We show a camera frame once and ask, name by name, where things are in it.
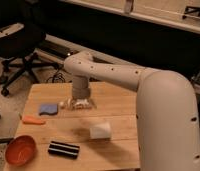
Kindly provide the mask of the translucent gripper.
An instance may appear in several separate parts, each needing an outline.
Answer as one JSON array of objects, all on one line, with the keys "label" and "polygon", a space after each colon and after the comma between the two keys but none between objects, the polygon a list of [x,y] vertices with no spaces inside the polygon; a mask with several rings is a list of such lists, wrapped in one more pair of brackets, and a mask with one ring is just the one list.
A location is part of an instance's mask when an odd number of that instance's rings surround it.
[{"label": "translucent gripper", "polygon": [[66,102],[69,110],[91,109],[93,106],[91,99],[68,99]]}]

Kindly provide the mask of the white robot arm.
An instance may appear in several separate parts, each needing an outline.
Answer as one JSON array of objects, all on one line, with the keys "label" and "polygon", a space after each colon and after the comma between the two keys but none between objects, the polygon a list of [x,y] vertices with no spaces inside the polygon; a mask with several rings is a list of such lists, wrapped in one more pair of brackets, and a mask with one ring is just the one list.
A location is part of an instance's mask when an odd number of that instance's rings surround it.
[{"label": "white robot arm", "polygon": [[183,75],[139,65],[96,63],[82,51],[64,60],[72,96],[90,96],[90,77],[135,91],[141,171],[200,171],[195,89]]}]

